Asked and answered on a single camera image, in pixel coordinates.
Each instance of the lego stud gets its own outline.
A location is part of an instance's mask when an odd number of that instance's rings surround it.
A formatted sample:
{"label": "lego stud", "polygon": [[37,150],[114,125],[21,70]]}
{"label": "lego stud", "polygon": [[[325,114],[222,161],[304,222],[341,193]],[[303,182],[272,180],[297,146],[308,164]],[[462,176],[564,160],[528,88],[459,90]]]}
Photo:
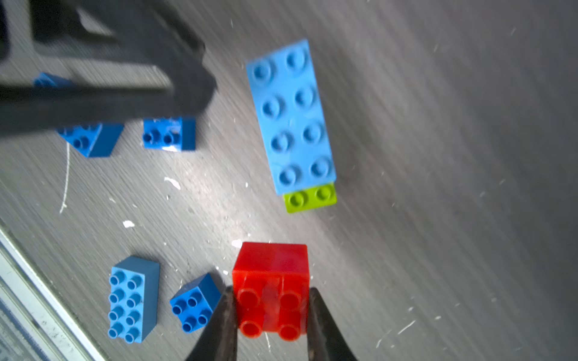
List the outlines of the lego stud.
{"label": "lego stud", "polygon": [[289,197],[289,203],[296,208],[303,207],[307,203],[307,193],[295,192]]}
{"label": "lego stud", "polygon": [[263,332],[263,321],[264,315],[262,311],[249,311],[241,319],[239,329],[246,337],[257,338]]}
{"label": "lego stud", "polygon": [[316,144],[323,137],[323,126],[317,122],[309,124],[303,130],[303,140],[305,143]]}
{"label": "lego stud", "polygon": [[153,144],[153,143],[158,142],[160,140],[160,138],[161,138],[161,134],[156,129],[153,129],[150,132],[143,134],[143,142],[145,142],[145,143]]}
{"label": "lego stud", "polygon": [[281,171],[279,174],[279,182],[285,187],[294,185],[299,180],[300,176],[299,168],[296,166],[289,166]]}
{"label": "lego stud", "polygon": [[329,175],[330,170],[331,161],[326,157],[318,158],[315,162],[313,162],[310,168],[311,175],[315,178],[326,177]]}
{"label": "lego stud", "polygon": [[315,198],[322,202],[326,202],[333,195],[331,187],[324,185],[315,191]]}
{"label": "lego stud", "polygon": [[126,335],[124,335],[124,340],[127,342],[127,344],[132,344],[135,342],[136,338],[139,337],[139,333],[139,329],[133,327],[127,331]]}
{"label": "lego stud", "polygon": [[191,294],[191,297],[188,298],[187,300],[187,304],[190,307],[195,307],[196,305],[198,305],[201,301],[203,300],[203,296],[201,295],[200,292],[194,292]]}
{"label": "lego stud", "polygon": [[195,325],[197,324],[197,320],[194,317],[188,317],[183,322],[183,332],[191,333]]}
{"label": "lego stud", "polygon": [[56,128],[56,131],[58,132],[58,134],[68,137],[71,136],[72,133],[74,133],[74,128]]}
{"label": "lego stud", "polygon": [[279,314],[278,334],[284,341],[295,341],[301,334],[301,315],[298,311]]}
{"label": "lego stud", "polygon": [[270,61],[261,61],[253,69],[253,80],[259,85],[265,85],[271,80],[273,70],[273,65]]}
{"label": "lego stud", "polygon": [[279,97],[269,98],[263,103],[263,114],[269,119],[277,119],[283,110],[283,101]]}
{"label": "lego stud", "polygon": [[86,137],[80,137],[80,138],[78,138],[78,139],[75,139],[75,140],[72,142],[72,145],[73,145],[74,148],[76,148],[76,149],[86,149],[86,148],[88,148],[88,143],[89,143],[88,138],[86,138]]}
{"label": "lego stud", "polygon": [[124,298],[124,292],[122,289],[117,288],[111,294],[109,294],[110,303],[117,303]]}
{"label": "lego stud", "polygon": [[237,301],[244,308],[253,308],[259,305],[261,298],[252,288],[242,288],[237,294]]}
{"label": "lego stud", "polygon": [[117,306],[111,312],[109,312],[109,320],[117,321],[123,316],[124,310],[122,307]]}
{"label": "lego stud", "polygon": [[311,108],[314,100],[315,90],[313,87],[301,88],[295,93],[295,104],[303,110]]}
{"label": "lego stud", "polygon": [[118,271],[114,275],[110,276],[109,283],[111,286],[118,286],[124,282],[125,275],[124,272]]}
{"label": "lego stud", "polygon": [[167,133],[162,138],[162,141],[168,146],[170,144],[177,144],[179,142],[180,135],[178,133]]}
{"label": "lego stud", "polygon": [[307,54],[304,49],[297,49],[287,54],[286,65],[287,69],[293,75],[301,72],[307,63]]}
{"label": "lego stud", "polygon": [[199,321],[199,324],[205,326],[212,315],[213,313],[210,310],[203,310],[197,321]]}
{"label": "lego stud", "polygon": [[187,308],[187,304],[183,300],[178,300],[173,306],[173,314],[178,316],[185,308]]}
{"label": "lego stud", "polygon": [[133,293],[127,300],[128,308],[135,308],[137,304],[140,303],[140,295],[138,293]]}
{"label": "lego stud", "polygon": [[90,125],[81,125],[82,129],[84,129],[85,131],[95,131],[97,130],[98,126],[94,125],[94,124],[90,124]]}
{"label": "lego stud", "polygon": [[110,327],[109,337],[115,339],[118,337],[119,334],[123,332],[123,330],[124,330],[123,326],[119,322],[117,322]]}
{"label": "lego stud", "polygon": [[134,276],[127,282],[127,287],[130,290],[137,289],[138,286],[143,282],[143,279],[140,276]]}
{"label": "lego stud", "polygon": [[271,140],[271,148],[277,153],[288,151],[293,145],[293,136],[288,132],[281,132]]}

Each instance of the blue lego stud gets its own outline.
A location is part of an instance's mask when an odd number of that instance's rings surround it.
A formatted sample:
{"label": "blue lego stud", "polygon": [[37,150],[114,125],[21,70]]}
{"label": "blue lego stud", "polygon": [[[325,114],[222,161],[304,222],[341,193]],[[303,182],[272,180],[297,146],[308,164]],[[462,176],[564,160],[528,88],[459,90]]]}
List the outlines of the blue lego stud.
{"label": "blue lego stud", "polygon": [[247,75],[277,194],[335,182],[309,42],[249,62]]}
{"label": "blue lego stud", "polygon": [[[34,79],[34,86],[39,88],[73,87],[74,83],[48,73],[40,73]],[[116,145],[123,124],[99,123],[95,125],[70,126],[57,128],[56,131],[75,149],[87,158],[109,157]]]}
{"label": "blue lego stud", "polygon": [[141,343],[157,324],[157,262],[130,256],[110,272],[110,338]]}
{"label": "blue lego stud", "polygon": [[145,119],[143,127],[143,144],[147,149],[195,150],[195,118]]}
{"label": "blue lego stud", "polygon": [[220,298],[221,292],[209,273],[183,286],[171,299],[173,314],[179,318],[183,332],[204,327]]}

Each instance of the blue 2x4 lego brick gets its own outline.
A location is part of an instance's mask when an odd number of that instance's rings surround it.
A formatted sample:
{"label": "blue 2x4 lego brick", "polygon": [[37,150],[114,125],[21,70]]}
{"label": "blue 2x4 lego brick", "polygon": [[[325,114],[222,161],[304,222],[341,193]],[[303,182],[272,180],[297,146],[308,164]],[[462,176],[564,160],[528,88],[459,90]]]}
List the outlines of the blue 2x4 lego brick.
{"label": "blue 2x4 lego brick", "polygon": [[177,316],[185,333],[204,327],[221,298],[209,273],[182,287],[171,299],[173,314]]}
{"label": "blue 2x4 lego brick", "polygon": [[247,75],[277,194],[334,182],[309,42],[249,62]]}
{"label": "blue 2x4 lego brick", "polygon": [[112,267],[110,282],[110,338],[141,343],[157,324],[157,262],[130,256]]}
{"label": "blue 2x4 lego brick", "polygon": [[173,152],[195,150],[195,123],[194,118],[145,119],[144,147]]}

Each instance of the lime green lego brick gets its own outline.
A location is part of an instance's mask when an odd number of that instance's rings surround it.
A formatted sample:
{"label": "lime green lego brick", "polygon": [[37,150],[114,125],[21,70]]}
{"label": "lime green lego brick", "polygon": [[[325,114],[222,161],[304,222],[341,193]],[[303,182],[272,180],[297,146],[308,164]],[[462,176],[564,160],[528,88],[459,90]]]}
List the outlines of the lime green lego brick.
{"label": "lime green lego brick", "polygon": [[331,206],[337,203],[337,194],[333,183],[304,189],[303,191],[283,195],[287,213],[295,213],[310,209]]}

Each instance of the brushed metal surface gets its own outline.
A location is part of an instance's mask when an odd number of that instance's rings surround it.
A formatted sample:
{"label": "brushed metal surface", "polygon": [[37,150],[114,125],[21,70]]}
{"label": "brushed metal surface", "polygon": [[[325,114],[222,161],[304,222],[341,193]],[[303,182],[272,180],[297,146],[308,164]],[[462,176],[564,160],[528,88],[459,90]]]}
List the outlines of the brushed metal surface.
{"label": "brushed metal surface", "polygon": [[[206,42],[219,84],[198,151],[146,151],[141,124],[128,124],[110,159],[71,152],[59,214],[64,141],[47,132],[0,144],[0,218],[111,360],[184,359],[200,334],[180,330],[168,300],[215,267],[230,284],[236,239],[306,243],[311,283],[360,360],[578,358],[575,3],[172,3]],[[304,37],[339,202],[288,215],[243,64]],[[157,76],[53,59],[11,66],[3,72],[20,81],[39,70]],[[106,335],[110,267],[131,254],[162,265],[158,325],[141,345]],[[238,354],[305,360],[306,343],[240,337]]]}

